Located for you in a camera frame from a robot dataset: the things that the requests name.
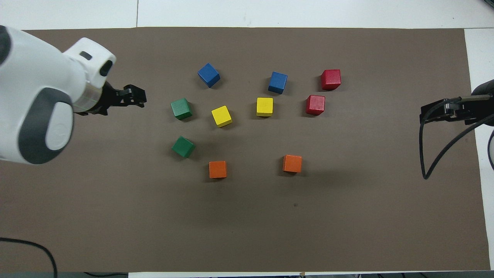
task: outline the brown board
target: brown board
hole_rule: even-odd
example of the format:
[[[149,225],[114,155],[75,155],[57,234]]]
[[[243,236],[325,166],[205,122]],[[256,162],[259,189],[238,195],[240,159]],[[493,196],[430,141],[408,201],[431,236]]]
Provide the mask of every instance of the brown board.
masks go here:
[[[0,234],[51,250],[60,271],[422,271],[489,269],[473,133],[420,174],[422,105],[470,93],[463,30],[137,28],[30,33],[66,50],[110,49],[108,81],[146,90],[145,108],[76,115],[41,166],[0,163]],[[197,71],[221,80],[211,89]],[[325,69],[342,85],[320,88]],[[267,91],[272,71],[285,92]],[[326,111],[305,114],[310,94]],[[194,115],[174,118],[187,98]],[[257,97],[274,115],[256,117]],[[226,105],[233,123],[217,128]],[[426,164],[463,123],[425,129]],[[190,158],[171,150],[179,136]],[[303,157],[284,173],[285,154]],[[228,177],[208,177],[209,161]],[[44,254],[0,243],[1,271],[50,271]]]

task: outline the white tile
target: white tile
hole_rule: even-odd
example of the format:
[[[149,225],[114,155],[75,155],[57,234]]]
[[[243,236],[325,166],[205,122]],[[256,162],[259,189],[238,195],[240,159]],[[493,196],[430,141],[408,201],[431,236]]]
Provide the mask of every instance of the white tile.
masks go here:
[[[494,29],[465,30],[465,42],[473,90],[494,79]],[[494,267],[494,171],[487,155],[487,142],[492,130],[486,125],[475,130],[491,269]]]
[[[137,26],[487,28],[481,0],[139,0]]]
[[[0,0],[0,25],[21,30],[136,27],[137,0]]]

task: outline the red cube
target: red cube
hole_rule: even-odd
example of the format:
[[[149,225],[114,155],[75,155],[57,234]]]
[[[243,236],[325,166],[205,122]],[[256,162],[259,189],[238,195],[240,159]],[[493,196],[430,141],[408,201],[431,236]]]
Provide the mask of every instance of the red cube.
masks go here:
[[[324,101],[326,97],[323,95],[310,95],[307,98],[305,112],[312,115],[320,115],[324,112]]]
[[[337,70],[325,70],[321,74],[321,87],[323,90],[334,90],[341,85],[341,74]]]

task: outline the block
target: block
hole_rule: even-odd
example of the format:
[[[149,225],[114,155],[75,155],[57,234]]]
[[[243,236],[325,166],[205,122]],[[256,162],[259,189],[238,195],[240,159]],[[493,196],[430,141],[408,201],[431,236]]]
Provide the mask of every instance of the block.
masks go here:
[[[171,109],[175,118],[183,120],[192,116],[192,110],[190,109],[189,102],[185,98],[181,98],[171,103]]]
[[[324,112],[324,102],[326,97],[323,95],[310,95],[307,98],[305,113],[312,115],[320,115]]]
[[[273,98],[272,97],[258,97],[257,109],[255,112],[258,117],[271,117],[273,116]]]
[[[288,75],[274,71],[271,74],[268,91],[282,94],[287,83]]]
[[[195,148],[196,145],[194,145],[194,143],[190,142],[188,139],[182,136],[180,136],[175,144],[173,144],[173,147],[171,147],[172,150],[185,158],[189,157]]]
[[[206,85],[211,88],[216,82],[219,81],[219,72],[207,63],[202,69],[200,69],[197,74],[206,83]]]
[[[334,90],[341,85],[341,74],[339,69],[325,70],[321,74],[321,87],[323,90]]]
[[[283,157],[283,171],[300,173],[302,171],[302,157],[297,155],[285,155]]]
[[[213,114],[214,121],[219,128],[233,122],[232,117],[230,116],[230,112],[228,112],[228,108],[226,108],[226,106],[222,106],[211,111],[211,114]]]
[[[210,161],[209,177],[211,179],[226,178],[226,161]]]

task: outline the blue cube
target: blue cube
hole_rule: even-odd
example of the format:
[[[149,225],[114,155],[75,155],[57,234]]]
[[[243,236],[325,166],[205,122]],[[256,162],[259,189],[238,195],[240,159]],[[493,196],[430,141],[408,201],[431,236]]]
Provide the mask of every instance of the blue cube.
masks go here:
[[[271,74],[271,81],[269,82],[268,91],[282,94],[287,83],[288,75],[274,71]]]
[[[217,70],[207,63],[202,69],[200,69],[197,74],[206,83],[206,85],[211,88],[219,80],[219,73]]]

